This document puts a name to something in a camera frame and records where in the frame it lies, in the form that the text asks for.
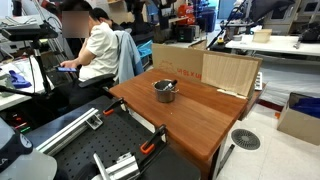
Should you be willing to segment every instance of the round metal grate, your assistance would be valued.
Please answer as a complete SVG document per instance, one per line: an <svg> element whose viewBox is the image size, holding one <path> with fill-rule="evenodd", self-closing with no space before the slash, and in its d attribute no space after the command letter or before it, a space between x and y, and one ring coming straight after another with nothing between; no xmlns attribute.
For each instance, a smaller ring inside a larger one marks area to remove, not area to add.
<svg viewBox="0 0 320 180"><path fill-rule="evenodd" d="M236 145L246 150L256 150L260 147L259 138L245 129L236 129L232 131L231 138Z"/></svg>

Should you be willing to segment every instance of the light blue jacket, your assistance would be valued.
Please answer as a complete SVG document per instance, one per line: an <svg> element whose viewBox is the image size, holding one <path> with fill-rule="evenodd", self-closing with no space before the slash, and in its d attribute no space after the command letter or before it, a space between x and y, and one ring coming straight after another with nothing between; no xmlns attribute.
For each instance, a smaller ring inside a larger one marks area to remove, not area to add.
<svg viewBox="0 0 320 180"><path fill-rule="evenodd" d="M131 35L126 31L114 31L118 36L119 68L117 80L123 83L144 72L140 54Z"/></svg>

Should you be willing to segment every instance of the hand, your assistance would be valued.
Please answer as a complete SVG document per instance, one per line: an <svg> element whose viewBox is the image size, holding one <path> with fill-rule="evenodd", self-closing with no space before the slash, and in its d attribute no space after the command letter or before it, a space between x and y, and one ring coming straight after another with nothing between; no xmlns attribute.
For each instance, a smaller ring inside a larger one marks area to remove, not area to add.
<svg viewBox="0 0 320 180"><path fill-rule="evenodd" d="M77 68L78 63L76 60L63 61L60 66L65 68Z"/></svg>

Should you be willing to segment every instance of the metal pot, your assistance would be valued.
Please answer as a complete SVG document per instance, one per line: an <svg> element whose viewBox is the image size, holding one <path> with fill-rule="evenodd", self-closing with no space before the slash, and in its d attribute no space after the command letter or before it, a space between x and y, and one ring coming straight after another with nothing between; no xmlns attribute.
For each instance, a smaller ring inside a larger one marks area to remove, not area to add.
<svg viewBox="0 0 320 180"><path fill-rule="evenodd" d="M173 87L172 89L169 89L169 90L163 90L171 82L172 82L171 80L165 79L165 80L161 80L153 83L156 97L159 102L169 103L175 100L175 95L179 91L179 90L175 91L176 87Z"/></svg>

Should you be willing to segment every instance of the black hair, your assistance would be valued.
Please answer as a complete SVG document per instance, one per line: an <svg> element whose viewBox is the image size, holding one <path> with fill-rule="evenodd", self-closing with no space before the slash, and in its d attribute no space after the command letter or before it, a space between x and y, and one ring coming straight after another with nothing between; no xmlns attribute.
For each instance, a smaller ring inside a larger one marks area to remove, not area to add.
<svg viewBox="0 0 320 180"><path fill-rule="evenodd" d="M94 8L94 9L92 10L92 14L93 14L93 16L95 16L95 18L96 18L97 20L99 20L100 18L105 18L105 19L107 19L107 20L110 19L109 16L108 16L108 14L107 14L103 9L101 9L101 8Z"/></svg>
<svg viewBox="0 0 320 180"><path fill-rule="evenodd" d="M85 0L65 0L59 5L62 11L91 11L91 5Z"/></svg>
<svg viewBox="0 0 320 180"><path fill-rule="evenodd" d="M94 20L94 21L99 21L99 18L96 17L95 13L93 10L89 11L89 16Z"/></svg>

